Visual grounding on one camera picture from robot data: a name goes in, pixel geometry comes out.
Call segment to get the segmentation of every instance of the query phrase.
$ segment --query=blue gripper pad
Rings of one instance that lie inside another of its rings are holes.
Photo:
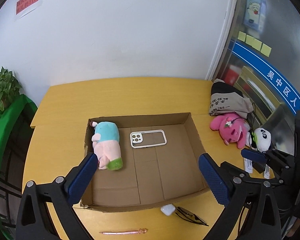
[[[214,163],[211,163],[208,160],[208,157],[210,157],[208,154],[202,154],[199,157],[199,169],[204,179],[208,183],[217,202],[226,207],[230,202],[229,188],[227,187],[226,183],[221,178],[221,176],[218,174],[216,169],[213,167],[217,166],[217,164],[212,159],[211,160]]]
[[[256,163],[265,164],[267,162],[266,156],[263,153],[250,149],[242,149],[241,156]]]
[[[88,154],[78,167],[69,172],[66,179],[70,180],[70,184],[65,185],[69,205],[79,203],[97,168],[98,158],[92,153]]]

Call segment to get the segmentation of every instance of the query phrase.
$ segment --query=white wall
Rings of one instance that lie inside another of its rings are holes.
[[[38,105],[51,85],[127,77],[208,78],[236,0],[43,0],[0,9],[0,68]]]

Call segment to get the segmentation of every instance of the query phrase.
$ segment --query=plush toy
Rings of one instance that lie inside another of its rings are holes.
[[[94,153],[99,160],[100,170],[119,170],[122,158],[119,146],[119,130],[113,122],[92,122],[95,134],[92,136]]]
[[[253,150],[265,152],[271,145],[271,133],[266,129],[257,128],[252,133],[247,133],[246,146]]]
[[[239,149],[244,148],[247,129],[244,125],[244,118],[236,113],[227,113],[216,116],[210,123],[212,130],[219,130],[220,136],[226,145],[236,142]]]

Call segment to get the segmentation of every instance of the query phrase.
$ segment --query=panda plush toy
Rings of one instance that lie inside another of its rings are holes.
[[[271,145],[271,133],[266,129],[257,128],[254,132],[248,132],[246,138],[246,146],[259,152],[265,152]]]

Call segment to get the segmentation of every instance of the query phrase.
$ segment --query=wooden table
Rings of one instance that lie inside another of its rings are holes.
[[[35,128],[29,147],[23,188],[29,180],[37,184],[65,176],[82,160],[84,136],[89,118],[99,116],[169,114],[191,112],[205,150],[217,164],[228,161],[243,168],[236,144],[226,146],[217,131],[211,131],[208,115],[212,82],[181,78],[117,78],[52,86],[32,121]],[[210,227],[186,222],[178,216],[167,217],[159,208],[102,213],[74,209],[95,239],[203,239],[215,223],[223,206],[209,191],[181,201],[180,205],[203,218]],[[62,239],[68,239],[52,204],[52,219]],[[105,236],[100,231],[147,228],[144,235]],[[235,239],[234,228],[229,239]]]

